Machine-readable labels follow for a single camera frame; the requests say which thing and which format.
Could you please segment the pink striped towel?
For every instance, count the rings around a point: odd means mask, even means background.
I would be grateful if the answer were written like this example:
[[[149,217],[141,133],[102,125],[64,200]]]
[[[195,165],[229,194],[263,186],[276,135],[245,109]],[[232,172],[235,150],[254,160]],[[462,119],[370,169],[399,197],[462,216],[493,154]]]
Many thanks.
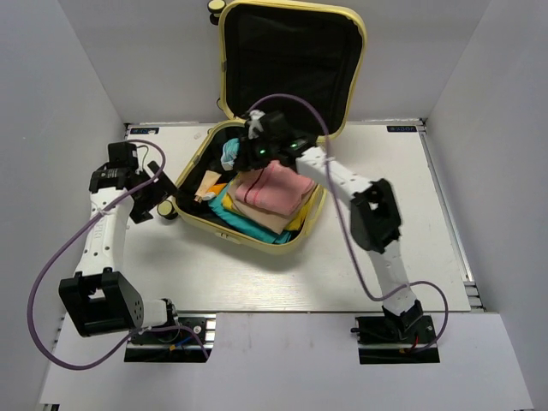
[[[242,172],[235,198],[256,208],[289,216],[314,188],[312,179],[301,176],[277,160],[261,170]]]

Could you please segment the teal cat-ear headphones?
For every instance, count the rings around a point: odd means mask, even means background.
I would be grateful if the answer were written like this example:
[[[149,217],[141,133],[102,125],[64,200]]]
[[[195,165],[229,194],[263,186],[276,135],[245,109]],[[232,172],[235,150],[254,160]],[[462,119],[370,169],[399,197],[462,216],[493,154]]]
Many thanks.
[[[220,164],[224,171],[241,170],[240,145],[238,138],[230,139],[223,144]]]

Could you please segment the orange sunscreen tube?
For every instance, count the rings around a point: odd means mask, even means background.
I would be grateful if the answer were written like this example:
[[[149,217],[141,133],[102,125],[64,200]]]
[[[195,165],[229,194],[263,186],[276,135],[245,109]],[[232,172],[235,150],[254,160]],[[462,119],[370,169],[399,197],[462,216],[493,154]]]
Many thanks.
[[[226,183],[219,183],[211,186],[205,195],[202,197],[203,201],[210,201],[215,199],[226,187]]]

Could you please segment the teal cloth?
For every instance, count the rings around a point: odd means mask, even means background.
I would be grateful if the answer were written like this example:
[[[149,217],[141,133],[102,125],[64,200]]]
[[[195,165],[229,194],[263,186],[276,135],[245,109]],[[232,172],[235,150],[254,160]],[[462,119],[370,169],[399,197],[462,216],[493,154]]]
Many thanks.
[[[247,217],[235,214],[232,211],[226,210],[222,206],[223,196],[227,193],[227,188],[224,188],[221,193],[213,200],[208,202],[211,211],[219,217],[224,223],[228,224],[231,229],[240,232],[243,235],[252,237],[255,240],[262,241],[268,244],[281,245],[293,240],[299,230],[283,230],[281,234],[276,234],[270,229],[261,226],[258,223],[250,220]]]

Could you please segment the yellow suitcase with black lining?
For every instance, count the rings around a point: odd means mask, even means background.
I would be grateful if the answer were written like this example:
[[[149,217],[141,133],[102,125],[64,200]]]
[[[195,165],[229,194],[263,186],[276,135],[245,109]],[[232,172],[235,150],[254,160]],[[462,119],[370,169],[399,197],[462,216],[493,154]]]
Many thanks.
[[[283,255],[315,226],[326,190],[315,188],[297,236],[275,245],[235,231],[194,193],[208,170],[219,172],[223,143],[244,130],[252,104],[279,110],[298,132],[334,140],[347,123],[354,86],[366,52],[366,26],[352,9],[292,1],[234,1],[219,17],[222,92],[227,116],[208,131],[176,181],[175,210],[187,223],[242,247]]]

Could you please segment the yellow cloth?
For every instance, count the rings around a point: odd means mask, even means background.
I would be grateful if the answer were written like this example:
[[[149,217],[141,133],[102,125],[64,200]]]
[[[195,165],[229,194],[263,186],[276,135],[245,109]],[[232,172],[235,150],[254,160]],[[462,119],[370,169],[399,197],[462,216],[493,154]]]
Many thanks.
[[[294,211],[298,211],[299,215],[297,216],[298,219],[295,220],[291,225],[287,226],[287,230],[299,230],[302,226],[302,224],[305,221],[305,218],[311,208],[311,204],[309,203],[309,199],[312,196],[312,193],[314,191],[315,187],[312,187],[301,199],[301,203],[297,206],[297,208]]]

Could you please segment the beige cosmetic tube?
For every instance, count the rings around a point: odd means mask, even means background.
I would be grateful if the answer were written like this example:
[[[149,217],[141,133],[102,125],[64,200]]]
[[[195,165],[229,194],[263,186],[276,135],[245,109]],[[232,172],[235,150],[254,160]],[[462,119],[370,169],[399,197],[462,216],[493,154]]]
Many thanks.
[[[221,175],[216,171],[208,170],[204,174],[201,183],[194,194],[194,201],[201,203],[206,195],[210,193],[211,188],[217,183],[220,177]]]

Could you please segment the beige cloth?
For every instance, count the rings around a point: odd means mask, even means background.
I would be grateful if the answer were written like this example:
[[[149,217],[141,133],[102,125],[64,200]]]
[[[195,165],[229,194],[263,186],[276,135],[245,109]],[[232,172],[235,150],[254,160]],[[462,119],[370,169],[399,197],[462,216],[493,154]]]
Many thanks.
[[[298,219],[298,211],[294,211],[289,216],[283,216],[240,202],[235,197],[235,192],[239,184],[240,182],[236,180],[228,185],[226,200],[222,200],[222,204],[227,210],[243,217],[247,217],[252,222],[257,223],[276,234],[281,234],[285,229],[287,229],[288,225],[291,225]]]

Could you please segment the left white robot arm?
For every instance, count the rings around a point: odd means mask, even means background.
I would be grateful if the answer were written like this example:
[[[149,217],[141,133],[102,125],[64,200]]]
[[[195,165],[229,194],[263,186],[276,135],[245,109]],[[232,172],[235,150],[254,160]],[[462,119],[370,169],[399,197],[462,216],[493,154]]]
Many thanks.
[[[123,274],[128,225],[151,220],[152,209],[176,193],[158,163],[140,164],[140,143],[109,144],[106,164],[92,173],[91,227],[74,275],[59,284],[63,305],[83,337],[152,329],[170,342],[181,331],[170,300],[144,300]]]

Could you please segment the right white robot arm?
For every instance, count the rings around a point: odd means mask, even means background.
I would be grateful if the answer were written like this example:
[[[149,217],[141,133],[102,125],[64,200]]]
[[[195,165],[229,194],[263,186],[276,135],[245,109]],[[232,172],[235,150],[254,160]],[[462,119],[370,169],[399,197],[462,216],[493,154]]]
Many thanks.
[[[399,342],[407,341],[418,330],[423,309],[402,262],[402,219],[390,183],[355,174],[331,156],[328,142],[319,144],[316,136],[298,132],[280,111],[251,110],[243,119],[247,134],[240,139],[235,170],[259,170],[277,160],[327,188],[336,206],[346,206],[350,226],[343,229],[343,237],[367,252],[382,292],[377,301],[387,332]]]

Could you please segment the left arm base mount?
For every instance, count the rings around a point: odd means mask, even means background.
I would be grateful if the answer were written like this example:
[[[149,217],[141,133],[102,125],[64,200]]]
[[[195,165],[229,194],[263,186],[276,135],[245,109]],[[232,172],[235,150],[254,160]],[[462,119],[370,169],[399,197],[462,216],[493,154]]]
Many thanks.
[[[126,345],[126,363],[206,363],[216,331],[215,314],[179,313],[178,330],[144,332]]]

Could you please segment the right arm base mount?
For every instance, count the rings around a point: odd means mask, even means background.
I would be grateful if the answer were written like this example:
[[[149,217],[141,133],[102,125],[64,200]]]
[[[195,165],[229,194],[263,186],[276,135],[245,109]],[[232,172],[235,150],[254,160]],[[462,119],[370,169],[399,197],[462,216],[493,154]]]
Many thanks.
[[[361,365],[419,365],[440,362],[431,316],[424,316],[404,337],[385,317],[356,317],[350,332],[356,336]]]

